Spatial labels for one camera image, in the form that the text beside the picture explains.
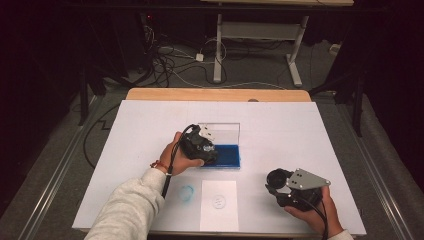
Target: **gray carpet floor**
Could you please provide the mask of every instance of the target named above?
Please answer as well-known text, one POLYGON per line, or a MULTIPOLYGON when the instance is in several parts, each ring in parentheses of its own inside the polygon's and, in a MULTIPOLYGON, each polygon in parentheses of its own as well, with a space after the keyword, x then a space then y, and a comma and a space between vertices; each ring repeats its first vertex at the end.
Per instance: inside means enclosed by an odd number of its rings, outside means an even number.
MULTIPOLYGON (((296 89, 281 54, 290 52, 290 47, 290 43, 283 42, 276 49, 257 48, 256 52, 249 55, 243 51, 229 51, 224 61, 226 82, 218 86, 205 80, 205 72, 207 78, 212 79, 213 66, 210 64, 196 64, 205 67, 205 70, 200 67, 186 70, 176 68, 175 73, 180 73, 170 78, 169 87, 296 89)), ((329 47, 327 42, 313 47, 301 47, 296 61, 303 80, 300 89, 309 90, 324 82, 334 60, 334 56, 328 53, 329 47)), ((181 55, 196 54, 196 51, 188 47, 178 46, 178 49, 178 54, 181 55)), ((177 57, 172 59, 179 64, 191 61, 177 57)), ((154 79, 150 78, 144 84, 153 82, 154 79)), ((160 85, 149 86, 163 87, 164 84, 165 82, 162 82, 160 85)), ((117 108, 113 107, 125 99, 128 92, 128 89, 110 79, 105 79, 105 86, 105 96, 93 96, 91 113, 84 126, 78 126, 80 106, 79 99, 75 99, 71 106, 72 111, 51 133, 48 144, 0 220, 0 239, 84 238, 85 233, 71 228, 93 173, 84 155, 84 142, 89 161, 95 165, 108 137, 108 128, 112 126, 116 116, 117 108), (98 123, 99 119, 105 120, 105 126, 98 123), (52 182, 52 176, 59 175, 61 178, 52 182), (54 189, 49 196, 43 195, 46 187, 54 189), (43 196, 47 201, 44 201, 46 204, 41 207, 37 204, 43 196)), ((332 96, 330 92, 320 93, 314 96, 313 101, 318 104, 367 230, 366 236, 357 239, 421 239, 424 236, 423 193, 390 144, 366 96, 363 103, 361 138, 355 135, 350 126, 351 107, 336 105, 332 96)), ((152 235, 149 239, 213 237, 152 235)))

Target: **table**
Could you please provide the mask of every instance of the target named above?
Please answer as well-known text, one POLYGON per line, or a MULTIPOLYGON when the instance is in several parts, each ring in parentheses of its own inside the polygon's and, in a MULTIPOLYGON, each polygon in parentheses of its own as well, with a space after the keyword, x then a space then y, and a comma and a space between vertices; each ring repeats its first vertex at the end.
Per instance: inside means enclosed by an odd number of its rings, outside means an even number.
POLYGON ((161 146, 168 143, 170 132, 189 122, 205 121, 240 124, 241 168, 188 169, 173 178, 167 204, 151 233, 316 236, 304 222, 284 214, 264 186, 269 171, 299 167, 332 181, 342 224, 354 235, 365 234, 316 104, 300 90, 131 89, 121 104, 73 228, 88 230, 111 191, 147 169, 151 159, 162 151, 161 146), (237 184, 237 231, 199 230, 202 182, 217 179, 237 184), (186 184, 197 189, 198 198, 191 205, 181 206, 176 191, 186 184))
MULTIPOLYGON (((202 0, 207 2, 223 3, 244 3, 244 4, 271 4, 271 5, 324 5, 352 6, 353 0, 202 0)), ((303 16, 300 23, 282 24, 282 23, 252 23, 252 22, 228 22, 222 21, 222 14, 218 14, 217 33, 216 33, 216 54, 214 65, 213 81, 221 82, 222 69, 222 38, 242 38, 242 39, 270 39, 270 40, 294 40, 293 50, 286 54, 287 65, 292 76, 293 84, 296 87, 302 86, 302 80, 296 67, 296 56, 302 43, 302 38, 306 30, 309 16, 303 16)))

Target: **gray sleeve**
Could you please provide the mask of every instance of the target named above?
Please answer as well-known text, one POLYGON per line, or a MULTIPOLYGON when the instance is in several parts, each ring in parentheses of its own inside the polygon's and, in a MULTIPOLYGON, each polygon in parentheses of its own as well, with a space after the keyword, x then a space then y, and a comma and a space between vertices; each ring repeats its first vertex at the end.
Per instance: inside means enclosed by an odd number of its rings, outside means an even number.
POLYGON ((343 232, 329 238, 328 240, 353 240, 353 237, 350 235, 349 231, 344 230, 343 232))
POLYGON ((85 239, 146 239, 165 202, 161 195, 164 183, 165 174, 152 168, 141 179, 118 186, 85 239))

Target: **bracelet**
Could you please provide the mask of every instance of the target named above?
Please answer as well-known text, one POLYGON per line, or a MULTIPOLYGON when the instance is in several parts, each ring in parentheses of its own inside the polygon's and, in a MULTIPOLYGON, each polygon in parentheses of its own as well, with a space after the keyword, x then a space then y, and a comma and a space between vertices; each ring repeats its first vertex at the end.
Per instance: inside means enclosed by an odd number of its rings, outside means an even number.
POLYGON ((168 171, 168 167, 165 166, 163 163, 161 163, 159 160, 156 160, 156 162, 150 164, 150 167, 155 168, 156 166, 161 166, 165 168, 166 171, 168 171))

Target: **paper sheet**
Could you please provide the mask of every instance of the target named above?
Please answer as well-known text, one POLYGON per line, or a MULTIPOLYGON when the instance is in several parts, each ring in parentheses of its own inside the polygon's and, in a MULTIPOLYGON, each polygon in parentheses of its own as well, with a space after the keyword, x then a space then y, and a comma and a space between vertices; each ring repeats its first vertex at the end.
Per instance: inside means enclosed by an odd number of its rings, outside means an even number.
POLYGON ((238 232, 235 181, 202 181, 200 231, 238 232))

